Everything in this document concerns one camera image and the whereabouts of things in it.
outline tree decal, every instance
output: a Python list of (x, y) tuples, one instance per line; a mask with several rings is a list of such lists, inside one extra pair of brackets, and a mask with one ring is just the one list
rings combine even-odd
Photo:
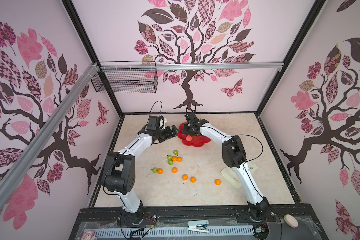
[[(243, 53), (254, 45), (254, 42), (244, 42), (251, 29), (244, 29), (251, 19), (249, 8), (244, 10), (248, 0), (223, 0), (225, 5), (220, 15), (215, 8), (215, 0), (184, 0), (168, 2), (161, 0), (148, 0), (155, 7), (143, 13), (156, 24), (143, 23), (146, 18), (138, 21), (139, 31), (143, 40), (137, 40), (134, 49), (145, 55), (143, 61), (155, 61), (162, 64), (180, 63), (230, 63), (248, 62), (254, 54)], [(176, 108), (202, 106), (193, 99), (190, 89), (191, 80), (205, 81), (206, 78), (217, 81), (237, 73), (233, 69), (215, 70), (182, 70), (158, 71), (163, 82), (180, 83), (187, 98)], [(223, 91), (232, 97), (239, 93), (239, 88), (225, 88)]]
[[(350, 179), (360, 195), (360, 170), (356, 169), (360, 166), (360, 147), (356, 146), (360, 143), (360, 70), (352, 68), (353, 61), (360, 63), (360, 38), (346, 42), (350, 43), (352, 58), (343, 55), (336, 45), (323, 65), (316, 62), (309, 66), (309, 80), (299, 85), (302, 91), (291, 98), (301, 110), (296, 118), (304, 131), (302, 147), (296, 156), (281, 151), (289, 160), (289, 175), (293, 168), (301, 183), (300, 164), (314, 144), (322, 145), (320, 154), (327, 154), (328, 164), (341, 161), (339, 179), (342, 184), (346, 185)], [(346, 152), (354, 166), (351, 177), (344, 161)]]
[[(13, 45), (12, 42), (16, 40), (16, 38), (6, 38), (8, 35), (4, 35), (5, 29), (12, 28), (7, 23), (3, 26), (0, 22), (0, 47), (6, 46), (6, 43)], [(35, 30), (29, 29), (28, 35), (21, 33), (17, 40), (20, 55), (26, 63), (22, 66), (21, 74), (11, 58), (0, 48), (0, 119), (3, 116), (9, 117), (0, 126), (0, 138), (4, 137), (8, 141), (17, 140), (29, 145), (48, 117), (61, 104), (63, 95), (69, 93), (67, 86), (76, 83), (78, 74), (76, 64), (68, 70), (63, 55), (57, 58), (56, 49), (43, 37), (41, 41), (48, 55), (40, 55), (43, 45), (38, 43), (40, 39)], [(40, 61), (37, 62), (34, 70), (28, 69), (29, 63), (33, 60)], [(99, 154), (95, 160), (89, 161), (86, 158), (72, 156), (70, 149), (71, 146), (76, 146), (75, 140), (80, 137), (74, 129), (85, 127), (88, 123), (84, 120), (91, 107), (91, 99), (85, 99), (87, 93), (88, 85), (53, 133), (54, 141), (40, 152), (38, 159), (41, 159), (41, 162), (36, 160), (31, 166), (38, 169), (33, 177), (34, 187), (43, 193), (50, 194), (50, 184), (60, 180), (65, 169), (80, 167), (87, 172), (87, 194), (89, 194), (91, 177), (99, 172), (100, 168), (95, 169)], [(11, 107), (13, 103), (18, 103), (20, 109)], [(101, 123), (105, 124), (107, 109), (100, 102), (99, 110)], [(14, 120), (18, 119), (18, 116), (21, 116), (21, 121)], [(13, 147), (0, 149), (0, 167), (9, 166), (17, 161), (22, 152), (23, 150)], [(7, 172), (8, 170), (0, 173), (0, 177), (5, 176)]]

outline wallpaper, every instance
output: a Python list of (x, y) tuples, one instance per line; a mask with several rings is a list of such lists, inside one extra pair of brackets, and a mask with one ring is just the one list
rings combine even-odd
[(262, 119), (328, 237), (360, 239), (360, 0), (327, 4)]
[[(140, 60), (143, 64), (282, 61), (313, 1), (285, 0), (276, 4), (273, 11), (270, 9), (273, 1), (269, 5), (251, 0), (139, 3), (75, 2), (101, 61)], [(99, 19), (90, 17), (104, 5), (108, 10)], [(296, 10), (290, 14), (294, 20), (284, 22), (283, 12), (287, 9), (283, 7), (287, 5)], [(278, 26), (275, 33), (273, 26), (281, 22), (283, 27)], [(147, 112), (156, 100), (163, 101), (166, 112), (255, 111), (275, 72), (276, 69), (158, 71), (157, 93), (116, 93), (116, 97), (124, 112)], [(148, 79), (153, 74), (154, 71), (148, 71), (144, 76)]]
[[(90, 64), (59, 1), (16, 4), (0, 3), (0, 180)], [(87, 84), (0, 211), (0, 239), (68, 237), (117, 121), (108, 96)]]

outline butterfly decal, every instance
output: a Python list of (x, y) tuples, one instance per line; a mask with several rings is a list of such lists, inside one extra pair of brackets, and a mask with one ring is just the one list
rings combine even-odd
[(100, 116), (97, 118), (96, 121), (96, 126), (99, 126), (100, 124), (106, 124), (107, 123), (107, 108), (103, 107), (103, 104), (97, 100), (97, 105), (99, 106), (99, 110), (100, 110)]
[(226, 93), (228, 97), (230, 97), (232, 99), (232, 97), (235, 95), (235, 93), (241, 93), (243, 94), (241, 91), (243, 90), (243, 88), (241, 87), (241, 85), (243, 84), (243, 79), (240, 79), (239, 81), (237, 81), (237, 83), (235, 83), (235, 85), (233, 86), (233, 88), (222, 88), (220, 89), (223, 93)]

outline beige table surface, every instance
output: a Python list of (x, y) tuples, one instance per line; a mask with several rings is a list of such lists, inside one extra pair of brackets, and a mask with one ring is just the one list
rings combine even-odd
[[(183, 114), (164, 114), (167, 126), (185, 122)], [(197, 114), (217, 129), (230, 134), (249, 134), (257, 137), (264, 146), (263, 154), (252, 163), (258, 168), (253, 174), (261, 192), (270, 204), (294, 204), (279, 167), (269, 145), (252, 113), (243, 114)], [(122, 124), (115, 151), (119, 151), (132, 142), (136, 133), (146, 124), (148, 115), (126, 115)], [(261, 152), (260, 143), (252, 137), (240, 136), (247, 159)], [(178, 150), (182, 162), (168, 165), (167, 155)], [(164, 173), (157, 174), (152, 168), (162, 168)], [(147, 148), (136, 160), (136, 182), (134, 190), (144, 206), (194, 206), (194, 205), (243, 205), (247, 204), (243, 187), (231, 185), (220, 173), (226, 166), (221, 158), (221, 146), (211, 141), (203, 147), (185, 146), (178, 137), (166, 140)], [(182, 180), (187, 174), (188, 180)], [(220, 179), (221, 185), (215, 185)], [(95, 207), (118, 207), (121, 202), (115, 196), (106, 195), (103, 190), (97, 197)]]

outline pink wall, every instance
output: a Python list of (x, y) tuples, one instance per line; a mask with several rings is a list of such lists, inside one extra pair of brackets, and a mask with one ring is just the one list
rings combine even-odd
[(328, 2), (261, 117), (328, 238), (360, 239), (360, 0)]
[[(59, 0), (0, 1), (0, 177), (89, 64)], [(3, 207), (0, 239), (68, 238), (117, 121), (90, 83)]]
[[(144, 58), (156, 62), (162, 59), (163, 64), (198, 63), (199, 54), (200, 63), (207, 63), (214, 58), (220, 58), (218, 62), (225, 62), (231, 56), (242, 54), (246, 54), (246, 57), (242, 58), (251, 62), (282, 61), (313, 2), (141, 0), (137, 4), (134, 1), (74, 1), (101, 61)], [(168, 17), (158, 17), (163, 15), (155, 12), (165, 13)], [(187, 22), (195, 23), (192, 21), (194, 16), (201, 23), (200, 31), (191, 28), (185, 31)], [(236, 24), (239, 28), (230, 37), (231, 28)], [(248, 36), (240, 38), (246, 31)], [(208, 32), (212, 33), (207, 34), (210, 38), (203, 39)], [(147, 38), (145, 34), (154, 36), (148, 40), (150, 37)], [(171, 39), (170, 35), (176, 35), (178, 39)], [(190, 58), (186, 61), (184, 58), (187, 54), (190, 54)], [(236, 71), (237, 73), (230, 74), (219, 74), (212, 70), (199, 72), (199, 75), (204, 76), (203, 80), (194, 78), (196, 71), (187, 71), (188, 78), (184, 79), (181, 78), (182, 71), (168, 73), (168, 77), (174, 75), (173, 81), (165, 80), (165, 73), (161, 72), (158, 74), (160, 77), (157, 93), (116, 93), (116, 97), (124, 112), (148, 112), (157, 100), (163, 101), (164, 112), (184, 112), (186, 108), (194, 109), (195, 106), (197, 111), (255, 111), (276, 70)], [(224, 91), (234, 96), (229, 97)]]

